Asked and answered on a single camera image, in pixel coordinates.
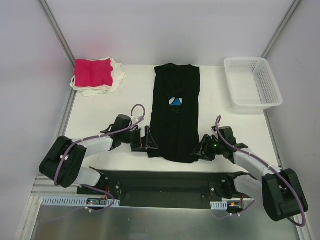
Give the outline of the black daisy print t-shirt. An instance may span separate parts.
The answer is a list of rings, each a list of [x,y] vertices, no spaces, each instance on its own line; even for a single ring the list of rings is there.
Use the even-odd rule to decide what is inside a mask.
[[[200,68],[168,63],[156,66],[150,133],[158,149],[147,151],[149,158],[171,162],[197,162],[192,151],[200,143]]]

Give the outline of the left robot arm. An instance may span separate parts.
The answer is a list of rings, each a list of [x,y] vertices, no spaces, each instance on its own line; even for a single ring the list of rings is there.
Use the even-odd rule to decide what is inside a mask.
[[[39,172],[51,179],[55,185],[68,188],[73,184],[88,186],[99,195],[105,191],[107,177],[99,170],[84,167],[84,159],[112,151],[121,144],[129,144],[132,152],[158,150],[149,126],[144,127],[144,135],[136,123],[127,115],[120,114],[106,130],[98,135],[80,140],[60,136],[54,142],[39,166]]]

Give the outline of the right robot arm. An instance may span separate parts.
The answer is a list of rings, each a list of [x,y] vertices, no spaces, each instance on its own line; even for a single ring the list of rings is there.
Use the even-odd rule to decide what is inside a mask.
[[[223,156],[243,171],[230,173],[215,192],[224,199],[232,199],[239,194],[247,195],[255,201],[261,200],[267,215],[275,222],[301,215],[307,223],[305,213],[309,206],[296,172],[282,169],[258,157],[247,145],[238,143],[231,127],[212,127],[217,135],[204,135],[192,151],[192,155],[205,161],[213,161]]]

